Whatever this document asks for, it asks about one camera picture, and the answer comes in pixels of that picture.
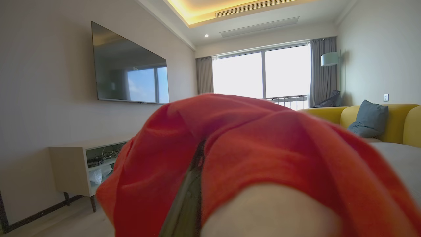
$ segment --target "tv screen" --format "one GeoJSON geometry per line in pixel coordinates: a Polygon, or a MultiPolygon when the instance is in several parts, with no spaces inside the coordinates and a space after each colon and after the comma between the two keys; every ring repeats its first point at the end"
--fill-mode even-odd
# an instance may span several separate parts
{"type": "Polygon", "coordinates": [[[169,103],[167,61],[92,22],[99,100],[169,103]]]}

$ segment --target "wooden floor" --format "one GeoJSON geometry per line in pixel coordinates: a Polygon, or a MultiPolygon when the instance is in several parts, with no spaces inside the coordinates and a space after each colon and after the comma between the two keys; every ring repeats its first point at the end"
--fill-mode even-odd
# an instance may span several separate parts
{"type": "Polygon", "coordinates": [[[89,197],[62,207],[2,237],[113,237],[114,228],[97,204],[93,213],[89,197]]]}

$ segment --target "gray curtain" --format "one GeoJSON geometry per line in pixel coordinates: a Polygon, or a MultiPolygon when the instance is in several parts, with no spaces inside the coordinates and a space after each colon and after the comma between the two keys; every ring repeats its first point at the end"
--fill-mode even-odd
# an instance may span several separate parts
{"type": "Polygon", "coordinates": [[[196,59],[198,94],[213,93],[212,57],[196,59]]]}
{"type": "Polygon", "coordinates": [[[312,40],[312,82],[310,86],[310,107],[318,105],[329,98],[330,93],[337,89],[337,65],[322,67],[322,55],[336,52],[336,36],[312,40]]]}

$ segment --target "red fabric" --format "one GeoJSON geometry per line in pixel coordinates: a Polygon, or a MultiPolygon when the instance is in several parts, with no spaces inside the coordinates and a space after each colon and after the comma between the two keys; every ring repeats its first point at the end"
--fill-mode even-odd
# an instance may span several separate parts
{"type": "Polygon", "coordinates": [[[342,236],[418,236],[418,207],[390,166],[342,128],[268,101],[201,95],[160,107],[97,198],[117,237],[157,236],[206,139],[202,224],[244,187],[274,182],[342,217],[342,236]]]}

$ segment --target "air vent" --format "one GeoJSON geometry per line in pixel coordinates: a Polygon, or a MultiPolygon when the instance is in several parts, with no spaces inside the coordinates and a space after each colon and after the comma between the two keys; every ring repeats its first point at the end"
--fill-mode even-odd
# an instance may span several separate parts
{"type": "Polygon", "coordinates": [[[242,34],[256,32],[256,31],[260,31],[260,30],[268,30],[268,29],[272,29],[272,28],[278,28],[278,27],[283,27],[283,26],[287,26],[287,25],[297,24],[298,19],[299,19],[299,17],[294,17],[294,18],[289,18],[289,19],[280,20],[280,21],[267,22],[267,23],[263,23],[263,24],[247,26],[247,27],[238,28],[238,29],[234,29],[234,30],[227,30],[227,31],[223,31],[223,32],[220,32],[220,33],[221,33],[223,38],[229,37],[229,36],[234,36],[234,35],[242,35],[242,34]]]}
{"type": "Polygon", "coordinates": [[[233,8],[233,9],[217,12],[215,13],[215,17],[228,16],[228,15],[243,12],[243,11],[250,11],[250,10],[254,10],[258,8],[264,8],[264,7],[268,7],[268,6],[272,6],[272,5],[276,5],[280,3],[292,2],[292,1],[295,1],[295,0],[269,0],[269,1],[264,1],[264,2],[254,3],[254,4],[250,4],[250,5],[246,5],[246,6],[242,6],[238,8],[233,8]]]}

